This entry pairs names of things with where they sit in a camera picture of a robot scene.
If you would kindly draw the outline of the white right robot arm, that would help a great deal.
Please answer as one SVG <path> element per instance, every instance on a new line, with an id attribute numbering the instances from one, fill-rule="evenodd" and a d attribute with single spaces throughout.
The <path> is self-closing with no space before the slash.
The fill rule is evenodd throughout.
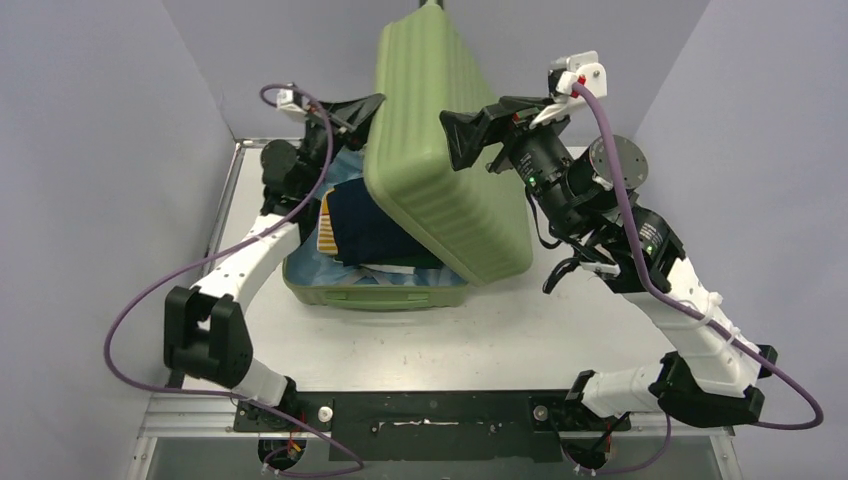
<path id="1" fill-rule="evenodd" d="M 597 101 L 589 108 L 600 135 L 579 157 L 560 140 L 569 114 L 550 100 L 504 97 L 476 113 L 439 115 L 455 170 L 497 146 L 490 171 L 515 172 L 554 242 L 572 247 L 549 285 L 591 271 L 672 345 L 646 366 L 580 373 L 565 402 L 568 419 L 589 428 L 602 418 L 660 412 L 699 428 L 758 424 L 765 396 L 757 383 L 772 373 L 774 348 L 747 340 L 722 312 L 721 296 L 700 282 L 670 224 L 638 203 L 644 154 L 612 132 Z"/>

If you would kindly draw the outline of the white shirt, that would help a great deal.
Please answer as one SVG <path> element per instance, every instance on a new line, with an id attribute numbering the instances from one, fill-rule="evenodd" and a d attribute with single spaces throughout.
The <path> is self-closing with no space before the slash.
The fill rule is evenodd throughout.
<path id="1" fill-rule="evenodd" d="M 382 273 L 388 274 L 398 274 L 398 275 L 412 275 L 415 273 L 415 268 L 411 266 L 401 266 L 401 265 L 377 265 L 377 264 L 363 264 L 361 268 L 378 271 Z"/>

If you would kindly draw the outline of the navy blue cloth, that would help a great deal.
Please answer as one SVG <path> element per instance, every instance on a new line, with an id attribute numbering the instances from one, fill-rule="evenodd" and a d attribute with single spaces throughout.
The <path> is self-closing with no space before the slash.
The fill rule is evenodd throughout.
<path id="1" fill-rule="evenodd" d="M 375 203 L 362 178 L 336 184 L 328 192 L 327 203 L 337 248 L 335 259 L 343 265 L 443 266 Z"/>

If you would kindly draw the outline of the yellow striped towel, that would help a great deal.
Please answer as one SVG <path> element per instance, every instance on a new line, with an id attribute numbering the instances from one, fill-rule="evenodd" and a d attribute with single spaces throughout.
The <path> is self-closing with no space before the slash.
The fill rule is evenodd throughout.
<path id="1" fill-rule="evenodd" d="M 335 191 L 330 188 L 322 197 L 317 221 L 316 248 L 319 253 L 335 257 L 339 253 L 332 227 L 329 197 Z"/>

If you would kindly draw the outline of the green suitcase with blue lining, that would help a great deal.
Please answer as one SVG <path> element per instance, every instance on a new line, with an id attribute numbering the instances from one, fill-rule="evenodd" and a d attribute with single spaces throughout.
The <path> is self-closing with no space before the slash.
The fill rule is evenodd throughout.
<path id="1" fill-rule="evenodd" d="M 472 168 L 451 167 L 441 112 L 476 111 L 495 95 L 437 2 L 384 27 L 375 89 L 385 102 L 365 145 L 365 186 L 442 265 L 406 275 L 370 273 L 341 267 L 307 245 L 283 264 L 285 285 L 307 305 L 415 310 L 459 306 L 471 287 L 524 273 L 533 247 L 521 182 L 487 173 L 497 153 L 492 146 Z"/>

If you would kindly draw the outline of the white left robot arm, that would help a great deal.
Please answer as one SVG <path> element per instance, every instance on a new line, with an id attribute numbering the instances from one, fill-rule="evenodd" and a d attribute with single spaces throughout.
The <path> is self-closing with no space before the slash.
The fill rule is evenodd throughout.
<path id="1" fill-rule="evenodd" d="M 344 149 L 367 142 L 371 123 L 386 97 L 310 102 L 291 88 L 277 95 L 279 110 L 305 125 L 292 144 L 272 140 L 261 150 L 262 204 L 238 247 L 190 287 L 174 287 L 164 305 L 164 363 L 260 404 L 260 417 L 276 430 L 298 419 L 291 379 L 254 355 L 245 312 L 284 259 L 315 229 L 318 188 Z"/>

